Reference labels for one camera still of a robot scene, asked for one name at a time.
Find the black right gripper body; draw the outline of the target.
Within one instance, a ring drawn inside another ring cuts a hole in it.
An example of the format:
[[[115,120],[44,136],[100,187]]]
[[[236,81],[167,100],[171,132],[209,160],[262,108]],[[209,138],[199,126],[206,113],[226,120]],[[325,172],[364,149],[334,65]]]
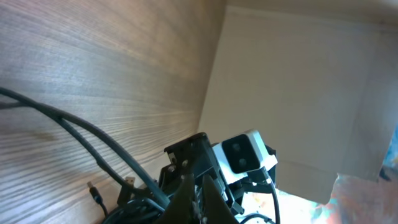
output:
[[[195,185],[203,185],[202,177],[210,175],[215,187],[224,198],[228,208],[234,215],[242,215],[244,209],[241,201],[236,200],[221,170],[210,140],[206,133],[201,132],[179,141],[164,149],[171,164],[160,171],[159,187],[172,198],[182,182],[181,176],[193,174]]]

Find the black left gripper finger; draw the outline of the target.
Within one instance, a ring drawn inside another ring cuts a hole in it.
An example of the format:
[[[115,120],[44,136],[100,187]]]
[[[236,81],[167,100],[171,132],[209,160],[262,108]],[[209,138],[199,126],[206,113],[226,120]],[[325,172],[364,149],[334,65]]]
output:
[[[192,202],[195,196],[194,180],[193,174],[182,176],[180,187],[155,224],[189,224],[192,221]]]

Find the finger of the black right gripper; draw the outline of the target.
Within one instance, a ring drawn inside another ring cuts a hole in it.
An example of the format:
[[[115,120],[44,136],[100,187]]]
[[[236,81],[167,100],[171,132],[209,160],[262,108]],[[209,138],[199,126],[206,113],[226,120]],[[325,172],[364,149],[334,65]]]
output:
[[[239,222],[215,186],[210,175],[203,176],[203,209],[208,224],[238,224]]]

